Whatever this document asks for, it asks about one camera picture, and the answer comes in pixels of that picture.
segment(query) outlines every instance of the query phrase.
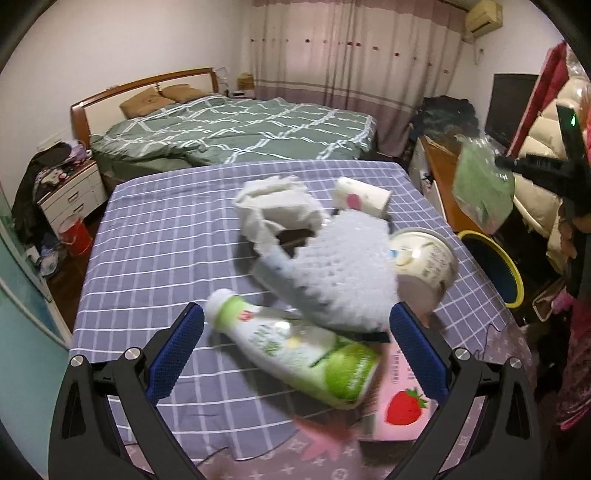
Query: pink curtain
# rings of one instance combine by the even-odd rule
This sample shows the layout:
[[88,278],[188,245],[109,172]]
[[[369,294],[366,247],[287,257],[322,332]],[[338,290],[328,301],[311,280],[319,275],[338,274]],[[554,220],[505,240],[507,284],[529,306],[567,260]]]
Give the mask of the pink curtain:
[[254,0],[257,98],[373,115],[379,149],[400,155],[426,96],[452,81],[466,13],[438,0]]

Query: air conditioner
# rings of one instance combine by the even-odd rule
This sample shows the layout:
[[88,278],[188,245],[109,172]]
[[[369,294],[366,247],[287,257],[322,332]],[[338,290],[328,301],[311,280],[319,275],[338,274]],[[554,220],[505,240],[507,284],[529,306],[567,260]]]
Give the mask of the air conditioner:
[[482,0],[466,16],[468,36],[478,38],[503,26],[503,7],[492,0]]

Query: purple checkered tablecloth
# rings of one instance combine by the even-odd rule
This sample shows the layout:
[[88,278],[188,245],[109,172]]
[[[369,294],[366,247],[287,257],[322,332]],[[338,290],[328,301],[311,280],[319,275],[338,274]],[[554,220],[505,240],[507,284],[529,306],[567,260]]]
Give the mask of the purple checkered tablecloth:
[[[228,164],[141,177],[117,187],[95,239],[71,354],[91,361],[143,347],[190,301],[231,288],[260,305],[277,305],[249,275],[252,250],[240,236],[232,200],[248,180],[293,174],[326,208],[340,176],[392,191],[396,229],[432,229],[454,246],[459,278],[436,310],[452,347],[484,350],[486,327],[513,322],[499,294],[441,216],[397,164],[372,161],[273,161]],[[122,434],[133,442],[121,405]],[[318,417],[326,405],[260,371],[206,325],[170,398],[158,409],[187,454],[200,461],[228,447],[236,459],[261,455],[295,431],[291,419]]]

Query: wooden headboard frame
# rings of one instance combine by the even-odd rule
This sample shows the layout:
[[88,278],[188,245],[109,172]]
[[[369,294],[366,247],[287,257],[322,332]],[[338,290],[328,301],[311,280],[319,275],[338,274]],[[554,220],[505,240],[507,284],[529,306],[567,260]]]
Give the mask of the wooden headboard frame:
[[165,82],[167,80],[181,79],[183,77],[193,77],[197,75],[210,75],[212,78],[212,89],[215,93],[219,93],[217,86],[217,76],[213,71],[213,68],[204,69],[193,69],[183,70],[182,72],[163,73],[162,75],[156,75],[142,80],[136,80],[135,82],[126,83],[125,85],[119,85],[117,87],[110,88],[104,92],[97,93],[91,97],[88,97],[81,102],[75,103],[70,108],[70,115],[72,119],[72,131],[74,137],[86,145],[89,148],[90,145],[90,127],[88,125],[88,119],[86,117],[85,108],[94,105],[102,100],[119,95],[120,93],[128,92],[136,88],[141,88],[146,85],[153,85],[154,83]]

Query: pink box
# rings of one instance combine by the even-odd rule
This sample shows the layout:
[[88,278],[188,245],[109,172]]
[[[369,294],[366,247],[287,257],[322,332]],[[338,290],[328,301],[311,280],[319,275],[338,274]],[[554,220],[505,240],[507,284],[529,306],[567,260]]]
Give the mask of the pink box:
[[361,405],[359,440],[383,442],[416,440],[437,408],[423,394],[396,340],[382,343],[378,379]]

